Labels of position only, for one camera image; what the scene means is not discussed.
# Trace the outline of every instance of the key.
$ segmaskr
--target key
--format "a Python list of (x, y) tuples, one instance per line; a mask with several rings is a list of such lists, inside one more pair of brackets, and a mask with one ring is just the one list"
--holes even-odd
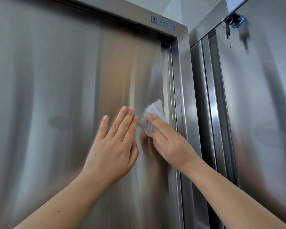
[(230, 48), (231, 48), (231, 38), (230, 38), (230, 36), (231, 36), (231, 32), (230, 32), (230, 25), (229, 25), (229, 23), (226, 23), (226, 34), (227, 34), (227, 39), (229, 39), (229, 44), (230, 44)]

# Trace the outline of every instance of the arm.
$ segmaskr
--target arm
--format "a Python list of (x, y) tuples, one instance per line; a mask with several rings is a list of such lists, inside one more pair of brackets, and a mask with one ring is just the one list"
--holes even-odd
[(227, 228), (286, 228), (275, 215), (208, 166), (167, 123), (155, 115), (149, 115), (148, 120), (159, 130), (150, 132), (157, 151), (191, 179)]
[(102, 119), (80, 175), (15, 229), (77, 228), (105, 190), (131, 170), (139, 155), (134, 108), (123, 107), (107, 132), (108, 120)]

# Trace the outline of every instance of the tissue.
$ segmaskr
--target tissue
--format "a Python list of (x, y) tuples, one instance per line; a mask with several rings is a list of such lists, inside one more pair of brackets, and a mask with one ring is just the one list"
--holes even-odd
[(146, 118), (146, 116), (148, 114), (155, 114), (160, 119), (162, 119), (162, 120), (164, 120), (166, 122), (164, 111), (163, 111), (163, 107), (162, 107), (162, 101), (161, 100), (157, 100), (156, 102), (154, 102), (151, 105), (149, 105), (145, 109), (145, 111), (143, 113), (143, 118), (139, 122), (139, 126), (142, 128), (143, 132), (146, 135), (149, 136), (149, 131), (156, 132), (158, 130)]

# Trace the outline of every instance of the stainless steel wall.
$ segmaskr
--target stainless steel wall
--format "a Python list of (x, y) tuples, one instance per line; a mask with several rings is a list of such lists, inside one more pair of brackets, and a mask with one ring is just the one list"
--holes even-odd
[(286, 0), (237, 13), (247, 31), (231, 29), (232, 48), (224, 28), (216, 36), (239, 185), (286, 222)]
[[(0, 228), (76, 177), (104, 114), (113, 119), (128, 105), (140, 116), (162, 99), (175, 121), (168, 61), (158, 40), (36, 0), (0, 0)], [(171, 169), (139, 149), (134, 168), (80, 228), (170, 227), (176, 180), (169, 188)]]

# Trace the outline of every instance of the forearm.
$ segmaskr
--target forearm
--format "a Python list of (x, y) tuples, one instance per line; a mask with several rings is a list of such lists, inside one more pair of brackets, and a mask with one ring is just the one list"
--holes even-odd
[(185, 175), (201, 191), (227, 228), (286, 228), (286, 224), (202, 159), (196, 159)]
[(36, 210), (15, 229), (77, 228), (104, 188), (79, 175), (65, 189)]

